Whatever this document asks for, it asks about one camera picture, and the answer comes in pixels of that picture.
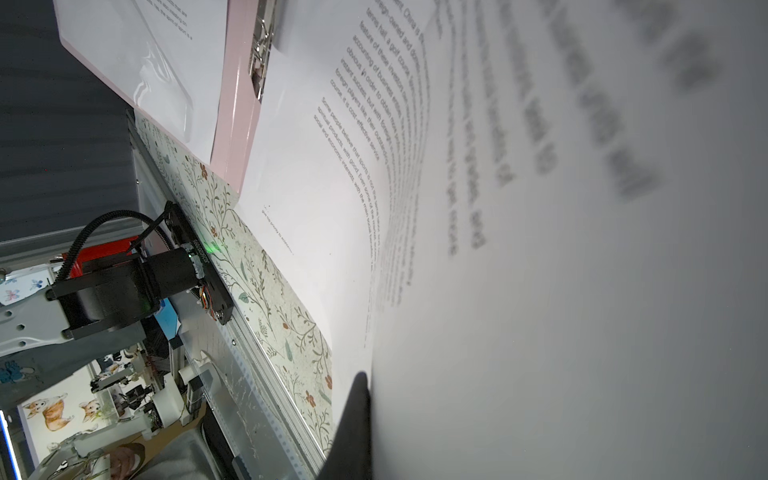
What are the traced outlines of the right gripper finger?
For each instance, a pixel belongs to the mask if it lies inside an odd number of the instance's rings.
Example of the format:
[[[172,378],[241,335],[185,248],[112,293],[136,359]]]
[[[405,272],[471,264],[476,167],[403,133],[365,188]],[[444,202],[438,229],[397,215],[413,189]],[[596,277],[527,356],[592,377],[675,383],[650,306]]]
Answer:
[[[368,376],[352,382],[331,450],[318,480],[372,480],[371,394]]]

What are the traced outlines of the printed sheet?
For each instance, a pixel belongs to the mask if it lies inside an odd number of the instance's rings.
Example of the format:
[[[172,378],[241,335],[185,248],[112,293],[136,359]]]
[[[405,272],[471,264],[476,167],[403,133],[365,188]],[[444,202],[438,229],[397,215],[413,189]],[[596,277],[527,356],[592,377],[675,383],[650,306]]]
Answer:
[[[279,11],[239,213],[330,347],[340,413],[412,278],[431,1]]]
[[[767,5],[440,1],[379,479],[767,475]]]
[[[225,1],[57,1],[62,45],[194,157],[211,159]]]

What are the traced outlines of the pink paper folder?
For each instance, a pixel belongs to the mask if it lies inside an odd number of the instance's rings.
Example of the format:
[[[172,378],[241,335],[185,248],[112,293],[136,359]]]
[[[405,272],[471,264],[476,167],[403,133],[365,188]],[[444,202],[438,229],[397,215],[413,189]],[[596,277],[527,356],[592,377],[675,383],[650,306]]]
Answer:
[[[249,162],[262,101],[256,99],[249,75],[257,1],[228,4],[222,88],[209,166],[240,191]]]

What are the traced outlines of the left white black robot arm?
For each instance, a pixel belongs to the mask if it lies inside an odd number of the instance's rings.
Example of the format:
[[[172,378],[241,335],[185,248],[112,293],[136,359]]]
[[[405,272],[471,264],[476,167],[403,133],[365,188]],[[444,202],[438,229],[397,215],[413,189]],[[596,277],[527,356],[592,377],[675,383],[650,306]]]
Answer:
[[[197,286],[200,259],[182,248],[57,281],[1,308],[1,407],[10,409],[91,361],[138,343],[162,301]]]

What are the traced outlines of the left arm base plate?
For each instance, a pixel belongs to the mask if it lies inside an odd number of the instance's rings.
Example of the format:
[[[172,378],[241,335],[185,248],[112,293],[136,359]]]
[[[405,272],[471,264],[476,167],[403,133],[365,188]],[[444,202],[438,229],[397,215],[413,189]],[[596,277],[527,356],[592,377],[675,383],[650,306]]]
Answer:
[[[235,302],[212,262],[213,248],[204,245],[177,203],[167,201],[163,215],[173,245],[191,257],[203,308],[217,323],[226,325],[232,319]]]

